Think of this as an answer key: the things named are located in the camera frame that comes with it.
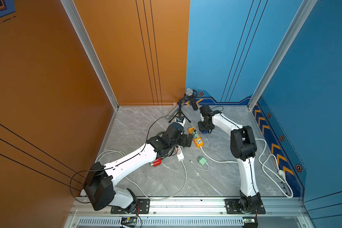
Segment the light green charger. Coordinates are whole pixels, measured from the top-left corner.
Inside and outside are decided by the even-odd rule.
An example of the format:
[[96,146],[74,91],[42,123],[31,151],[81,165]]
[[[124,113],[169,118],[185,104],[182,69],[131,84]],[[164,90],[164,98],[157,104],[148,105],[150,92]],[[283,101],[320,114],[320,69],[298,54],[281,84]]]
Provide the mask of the light green charger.
[[207,160],[206,160],[203,156],[200,156],[200,157],[198,158],[198,163],[199,163],[200,165],[202,165],[202,166],[208,164]]

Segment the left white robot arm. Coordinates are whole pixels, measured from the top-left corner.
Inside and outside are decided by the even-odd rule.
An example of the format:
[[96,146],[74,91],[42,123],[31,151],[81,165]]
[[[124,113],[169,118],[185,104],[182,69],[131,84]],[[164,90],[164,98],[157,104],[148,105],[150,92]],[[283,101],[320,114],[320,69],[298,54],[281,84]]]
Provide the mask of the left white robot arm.
[[95,211],[107,206],[120,207],[128,213],[138,211],[138,199],[132,190],[116,185],[127,175],[147,163],[167,155],[176,147],[191,147],[193,136],[184,132],[181,123],[171,123],[164,133],[151,137],[139,149],[114,162],[94,163],[83,188]]

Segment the yellow power strip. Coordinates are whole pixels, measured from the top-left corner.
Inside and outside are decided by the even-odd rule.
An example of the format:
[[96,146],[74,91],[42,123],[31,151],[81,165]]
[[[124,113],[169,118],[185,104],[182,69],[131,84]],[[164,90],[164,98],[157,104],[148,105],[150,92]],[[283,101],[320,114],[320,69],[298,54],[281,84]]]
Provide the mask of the yellow power strip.
[[204,141],[201,139],[200,135],[197,133],[195,127],[188,129],[189,134],[192,135],[192,140],[194,141],[197,148],[201,148],[204,145]]

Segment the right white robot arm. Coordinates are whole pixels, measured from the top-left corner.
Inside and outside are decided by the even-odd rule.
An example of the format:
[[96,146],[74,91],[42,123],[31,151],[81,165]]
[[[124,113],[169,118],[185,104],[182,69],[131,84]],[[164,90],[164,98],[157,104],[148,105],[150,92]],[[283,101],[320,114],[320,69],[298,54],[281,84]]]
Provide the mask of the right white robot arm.
[[199,131],[210,134],[219,127],[230,136],[230,150],[237,160],[241,180],[240,199],[235,210],[245,214],[265,214],[254,168],[257,144],[253,129],[228,119],[221,111],[213,111],[208,105],[201,106],[199,110]]

